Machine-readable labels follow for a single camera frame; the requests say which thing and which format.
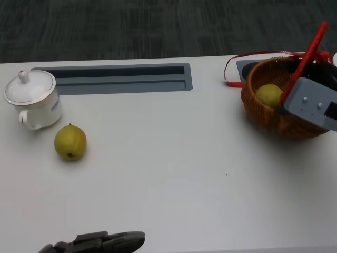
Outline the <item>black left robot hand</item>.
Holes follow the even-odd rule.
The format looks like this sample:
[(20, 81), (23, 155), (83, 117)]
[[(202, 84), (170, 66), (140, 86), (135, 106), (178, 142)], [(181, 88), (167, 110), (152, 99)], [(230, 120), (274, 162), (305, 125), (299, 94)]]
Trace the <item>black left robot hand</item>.
[(72, 242), (60, 241), (44, 246), (39, 253), (133, 253), (145, 242), (142, 231), (120, 232), (109, 235), (107, 231), (78, 235)]

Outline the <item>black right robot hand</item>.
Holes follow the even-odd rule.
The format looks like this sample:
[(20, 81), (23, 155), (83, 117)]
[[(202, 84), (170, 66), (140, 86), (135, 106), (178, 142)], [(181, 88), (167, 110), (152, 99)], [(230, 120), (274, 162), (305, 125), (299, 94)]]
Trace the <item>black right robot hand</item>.
[(332, 90), (337, 91), (337, 69), (336, 66), (330, 63), (309, 63), (302, 77), (320, 83)]

